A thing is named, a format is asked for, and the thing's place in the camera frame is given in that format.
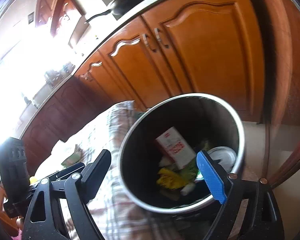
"trash can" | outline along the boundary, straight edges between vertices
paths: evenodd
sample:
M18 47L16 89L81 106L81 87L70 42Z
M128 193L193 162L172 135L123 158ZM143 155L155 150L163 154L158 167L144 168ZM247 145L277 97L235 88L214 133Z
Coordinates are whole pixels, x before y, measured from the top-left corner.
M238 173L244 155L244 130L237 112L221 98L208 94L185 94L169 98L144 113L130 128L119 152L120 182L126 194L140 207L163 214L194 212L213 203L203 181L178 201L159 193L156 184L162 152L155 139L175 127L195 152L207 138L214 147L232 148Z

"black frying pan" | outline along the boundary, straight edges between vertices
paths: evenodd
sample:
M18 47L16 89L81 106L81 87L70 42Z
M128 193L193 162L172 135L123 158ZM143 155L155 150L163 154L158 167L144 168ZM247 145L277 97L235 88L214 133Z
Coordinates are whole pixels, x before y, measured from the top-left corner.
M113 0L108 4L108 10L106 10L103 13L99 13L92 16L87 20L87 22L91 21L92 19L98 16L107 15L109 13L112 13L113 15L122 16L142 1L143 0Z

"kitchen cabinet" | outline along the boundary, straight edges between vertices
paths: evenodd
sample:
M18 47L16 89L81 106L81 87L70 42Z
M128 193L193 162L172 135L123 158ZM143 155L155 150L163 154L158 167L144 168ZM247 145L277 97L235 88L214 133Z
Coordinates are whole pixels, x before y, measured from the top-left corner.
M21 138L29 174L35 174L57 141L67 141L111 105L108 98L91 92L77 77L69 78L43 105Z
M167 0L142 17L183 91L216 95L260 121L264 58L250 0Z
M0 183L0 223L10 236L18 235L17 218L10 218L4 211L3 202L7 199L6 191Z
M161 48L141 17L120 29L98 51L140 110L182 93Z
M58 21L54 21L57 24L56 26L51 25L51 34L58 34L58 31L61 29L62 35L70 36L82 15L82 11L79 11L74 0L64 0L59 16L56 14L53 15L53 17L58 18Z
M48 22L52 16L57 0L38 0L35 13L35 25L40 26Z
M112 104L133 99L124 87L114 79L114 74L111 72L108 63L105 62L98 51L94 52L83 63L75 76L96 94L107 97Z

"plaid fabric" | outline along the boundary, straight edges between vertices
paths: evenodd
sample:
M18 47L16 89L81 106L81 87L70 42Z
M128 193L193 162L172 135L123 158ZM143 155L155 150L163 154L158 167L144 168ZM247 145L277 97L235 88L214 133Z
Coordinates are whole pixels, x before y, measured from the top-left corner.
M83 150L81 162L93 162L102 149L111 152L111 166L96 197L87 207L106 240L179 240L169 217L155 217L124 193L119 184L118 153L128 130L135 122L133 101L112 106L69 138L66 144L78 144ZM79 239L66 200L61 200L63 216L71 239Z

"yellow packaging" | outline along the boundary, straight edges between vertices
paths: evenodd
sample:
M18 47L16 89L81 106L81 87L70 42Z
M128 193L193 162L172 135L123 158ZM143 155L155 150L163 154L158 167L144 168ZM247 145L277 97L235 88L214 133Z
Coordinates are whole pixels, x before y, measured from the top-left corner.
M188 184L187 180L166 168L161 168L158 174L160 175L160 178L157 180L157 184L162 187L168 189L177 189Z

